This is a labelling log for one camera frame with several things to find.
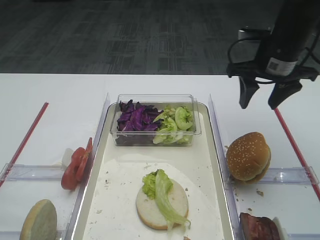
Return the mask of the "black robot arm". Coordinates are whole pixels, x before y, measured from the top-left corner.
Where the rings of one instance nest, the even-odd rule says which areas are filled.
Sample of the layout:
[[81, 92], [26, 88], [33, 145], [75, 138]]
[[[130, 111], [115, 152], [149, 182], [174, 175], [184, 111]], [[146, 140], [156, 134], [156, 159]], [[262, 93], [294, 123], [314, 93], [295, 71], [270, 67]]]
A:
[[[228, 77], [239, 78], [239, 104], [247, 108], [252, 96], [261, 84], [273, 84], [268, 105], [276, 109], [283, 101], [302, 89], [301, 79], [316, 80], [319, 72], [305, 66], [308, 53], [299, 62], [313, 31], [320, 24], [320, 2], [318, 0], [286, 0], [272, 30], [253, 30], [251, 37], [239, 38], [228, 48]], [[242, 41], [259, 42], [253, 60], [234, 62], [231, 51]]]

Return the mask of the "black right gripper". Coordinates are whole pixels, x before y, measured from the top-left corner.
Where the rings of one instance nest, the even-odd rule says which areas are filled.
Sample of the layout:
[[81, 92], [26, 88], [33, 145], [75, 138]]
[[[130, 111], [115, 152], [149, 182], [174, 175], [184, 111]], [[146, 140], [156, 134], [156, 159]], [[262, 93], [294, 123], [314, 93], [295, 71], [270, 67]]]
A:
[[275, 110], [283, 101], [302, 89], [300, 79], [315, 81], [319, 75], [315, 68], [274, 57], [267, 60], [265, 67], [260, 67], [256, 59], [243, 62], [233, 61], [232, 49], [235, 45], [244, 41], [263, 44], [266, 40], [266, 37], [245, 37], [233, 42], [227, 50], [227, 76], [230, 78], [238, 76], [239, 78], [239, 104], [242, 109], [247, 108], [252, 96], [260, 88], [258, 84], [275, 84], [268, 99], [268, 105]]

